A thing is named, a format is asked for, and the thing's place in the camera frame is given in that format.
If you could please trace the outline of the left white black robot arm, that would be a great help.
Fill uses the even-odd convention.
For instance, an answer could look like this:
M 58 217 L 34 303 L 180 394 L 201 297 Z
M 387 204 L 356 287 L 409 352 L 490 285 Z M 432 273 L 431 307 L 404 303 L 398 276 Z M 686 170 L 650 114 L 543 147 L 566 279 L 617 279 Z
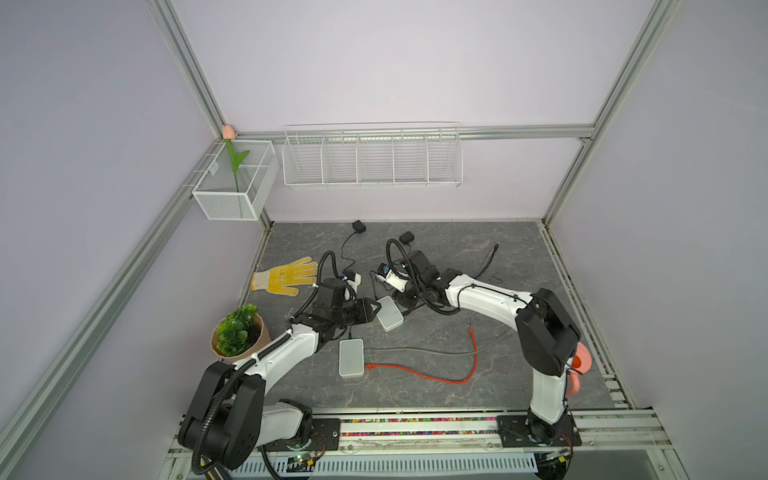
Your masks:
M 291 448 L 311 444 L 311 408 L 287 399 L 268 405 L 265 397 L 339 332 L 374 319 L 381 305 L 359 296 L 358 285 L 338 269 L 329 277 L 317 276 L 283 334 L 245 359 L 217 361 L 205 370 L 178 432 L 179 444 L 192 452 L 193 474 L 236 469 L 254 449 L 275 442 Z

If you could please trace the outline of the white network switch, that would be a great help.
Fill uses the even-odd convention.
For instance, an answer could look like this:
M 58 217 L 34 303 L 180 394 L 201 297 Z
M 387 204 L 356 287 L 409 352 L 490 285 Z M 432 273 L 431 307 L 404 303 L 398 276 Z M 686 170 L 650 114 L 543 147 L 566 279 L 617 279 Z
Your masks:
M 364 341 L 347 339 L 339 342 L 338 373 L 341 378 L 362 377 L 365 372 Z
M 380 309 L 376 318 L 385 332 L 390 332 L 404 323 L 404 316 L 391 296 L 378 300 Z

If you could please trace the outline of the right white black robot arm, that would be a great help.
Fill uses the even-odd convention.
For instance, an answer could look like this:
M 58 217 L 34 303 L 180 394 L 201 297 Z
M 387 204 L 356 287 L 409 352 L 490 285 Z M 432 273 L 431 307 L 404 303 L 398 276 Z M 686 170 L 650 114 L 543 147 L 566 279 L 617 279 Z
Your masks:
M 444 316 L 470 311 L 512 328 L 533 371 L 532 396 L 518 437 L 536 445 L 581 443 L 568 397 L 580 390 L 580 376 L 591 369 L 592 357 L 554 292 L 505 289 L 459 270 L 439 271 L 419 250 L 389 259 L 386 268 L 382 277 L 392 286 L 396 304 L 408 312 L 418 306 Z

